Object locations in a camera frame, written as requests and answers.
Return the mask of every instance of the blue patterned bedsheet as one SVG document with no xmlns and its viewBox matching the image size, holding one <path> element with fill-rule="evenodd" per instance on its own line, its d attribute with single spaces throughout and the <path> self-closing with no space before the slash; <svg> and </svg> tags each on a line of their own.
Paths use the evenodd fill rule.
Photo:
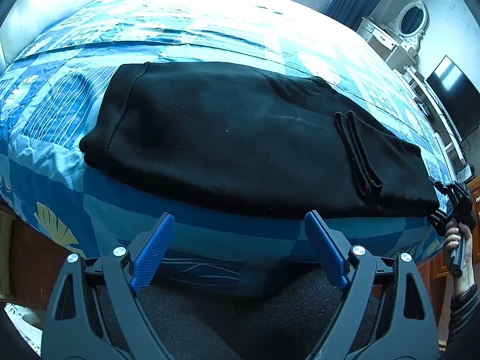
<svg viewBox="0 0 480 360">
<path fill-rule="evenodd" d="M 95 125 L 111 76 L 121 64 L 146 61 L 321 76 L 419 145 L 429 173 L 450 181 L 434 133 L 399 78 L 330 18 L 289 0 L 97 0 L 46 29 L 0 78 L 0 194 L 23 220 L 82 256 L 128 244 L 168 211 L 176 235 L 160 272 L 204 290 L 260 294 L 285 262 L 315 261 L 302 221 L 162 199 L 86 166 L 78 142 Z M 327 223 L 386 257 L 408 251 L 420 261 L 441 247 L 425 218 Z"/>
</svg>

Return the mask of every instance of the white leather headboard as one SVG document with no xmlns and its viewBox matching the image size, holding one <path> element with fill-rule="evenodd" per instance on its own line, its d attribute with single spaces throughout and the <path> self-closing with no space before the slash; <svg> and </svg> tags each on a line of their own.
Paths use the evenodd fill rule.
<svg viewBox="0 0 480 360">
<path fill-rule="evenodd" d="M 0 74 L 60 17 L 93 0 L 17 0 L 0 28 Z"/>
</svg>

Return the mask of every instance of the tv stand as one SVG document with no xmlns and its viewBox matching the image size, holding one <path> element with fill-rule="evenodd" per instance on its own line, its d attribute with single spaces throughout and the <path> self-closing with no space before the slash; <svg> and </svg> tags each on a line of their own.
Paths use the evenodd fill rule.
<svg viewBox="0 0 480 360">
<path fill-rule="evenodd" d="M 450 120 L 450 116 L 440 103 L 440 100 L 438 100 L 434 91 L 428 86 L 425 79 L 421 79 L 418 75 L 417 70 L 410 66 L 406 68 L 406 74 L 403 75 L 403 79 L 418 96 L 419 100 L 431 111 L 434 120 L 440 124 L 440 128 L 437 126 L 436 129 L 444 142 L 443 149 L 450 159 L 452 161 L 458 159 L 462 165 L 466 165 L 467 161 L 460 147 L 459 134 L 455 125 Z"/>
</svg>

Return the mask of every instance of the television screen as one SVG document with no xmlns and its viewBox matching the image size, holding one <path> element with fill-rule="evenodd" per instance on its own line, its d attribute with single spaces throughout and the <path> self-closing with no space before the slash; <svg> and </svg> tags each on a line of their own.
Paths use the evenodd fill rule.
<svg viewBox="0 0 480 360">
<path fill-rule="evenodd" d="M 427 82 L 464 140 L 480 125 L 480 92 L 447 56 Z"/>
</svg>

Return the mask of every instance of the wrist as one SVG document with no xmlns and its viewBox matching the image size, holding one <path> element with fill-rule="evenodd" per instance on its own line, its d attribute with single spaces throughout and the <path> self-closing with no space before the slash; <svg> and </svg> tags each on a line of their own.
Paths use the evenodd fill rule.
<svg viewBox="0 0 480 360">
<path fill-rule="evenodd" d="M 473 267 L 470 265 L 463 271 L 463 274 L 458 279 L 453 280 L 454 296 L 460 296 L 467 292 L 472 285 L 475 284 L 473 275 Z"/>
</svg>

